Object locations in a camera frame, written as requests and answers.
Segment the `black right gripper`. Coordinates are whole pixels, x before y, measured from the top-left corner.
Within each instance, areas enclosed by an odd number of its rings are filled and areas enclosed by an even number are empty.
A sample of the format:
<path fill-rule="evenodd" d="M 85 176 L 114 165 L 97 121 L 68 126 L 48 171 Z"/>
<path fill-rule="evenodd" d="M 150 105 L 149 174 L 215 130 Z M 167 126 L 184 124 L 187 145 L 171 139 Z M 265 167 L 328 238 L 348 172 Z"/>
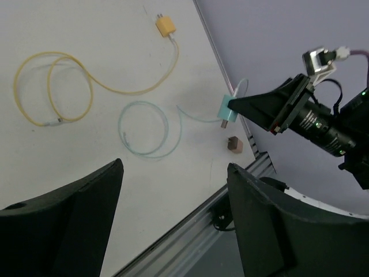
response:
<path fill-rule="evenodd" d="M 313 92 L 310 78 L 298 74 L 268 93 L 230 100 L 228 108 L 276 135 L 290 127 Z"/>

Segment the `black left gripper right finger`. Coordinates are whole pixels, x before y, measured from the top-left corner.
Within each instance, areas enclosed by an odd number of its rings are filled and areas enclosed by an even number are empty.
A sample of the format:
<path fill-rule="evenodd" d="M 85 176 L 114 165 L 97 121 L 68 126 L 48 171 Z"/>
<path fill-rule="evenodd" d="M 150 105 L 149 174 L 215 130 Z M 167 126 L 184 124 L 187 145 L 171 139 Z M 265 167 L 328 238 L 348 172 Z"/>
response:
<path fill-rule="evenodd" d="M 299 200 L 268 177 L 227 168 L 246 276 L 367 276 L 368 220 Z"/>

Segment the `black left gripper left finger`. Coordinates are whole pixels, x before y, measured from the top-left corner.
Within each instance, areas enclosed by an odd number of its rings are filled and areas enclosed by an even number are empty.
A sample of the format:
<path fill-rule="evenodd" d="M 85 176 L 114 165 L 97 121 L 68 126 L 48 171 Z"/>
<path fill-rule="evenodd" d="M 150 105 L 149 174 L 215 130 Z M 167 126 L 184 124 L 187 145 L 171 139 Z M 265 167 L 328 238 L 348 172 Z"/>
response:
<path fill-rule="evenodd" d="M 1 210 L 1 276 L 99 276 L 123 181 L 116 159 Z"/>

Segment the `teal plug adapter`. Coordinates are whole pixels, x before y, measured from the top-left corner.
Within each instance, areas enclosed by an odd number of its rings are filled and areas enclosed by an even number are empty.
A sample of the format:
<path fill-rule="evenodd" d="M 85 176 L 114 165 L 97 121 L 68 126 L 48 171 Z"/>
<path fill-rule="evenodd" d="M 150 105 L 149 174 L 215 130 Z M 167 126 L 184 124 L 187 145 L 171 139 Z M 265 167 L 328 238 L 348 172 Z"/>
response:
<path fill-rule="evenodd" d="M 230 101 L 235 100 L 236 97 L 231 95 L 224 95 L 217 117 L 221 119 L 221 128 L 225 129 L 229 122 L 234 123 L 238 114 L 228 107 Z"/>

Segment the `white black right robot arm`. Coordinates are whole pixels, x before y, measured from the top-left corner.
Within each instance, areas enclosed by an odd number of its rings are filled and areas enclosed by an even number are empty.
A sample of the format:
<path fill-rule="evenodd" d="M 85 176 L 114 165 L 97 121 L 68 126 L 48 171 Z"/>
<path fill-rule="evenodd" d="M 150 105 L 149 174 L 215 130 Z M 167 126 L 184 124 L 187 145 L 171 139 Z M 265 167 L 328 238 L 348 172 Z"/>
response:
<path fill-rule="evenodd" d="M 368 190 L 368 90 L 343 108 L 332 108 L 314 95 L 310 78 L 298 74 L 276 89 L 230 100 L 228 108 L 274 135 L 290 129 L 325 152 L 343 157 L 340 170 L 351 173 Z"/>

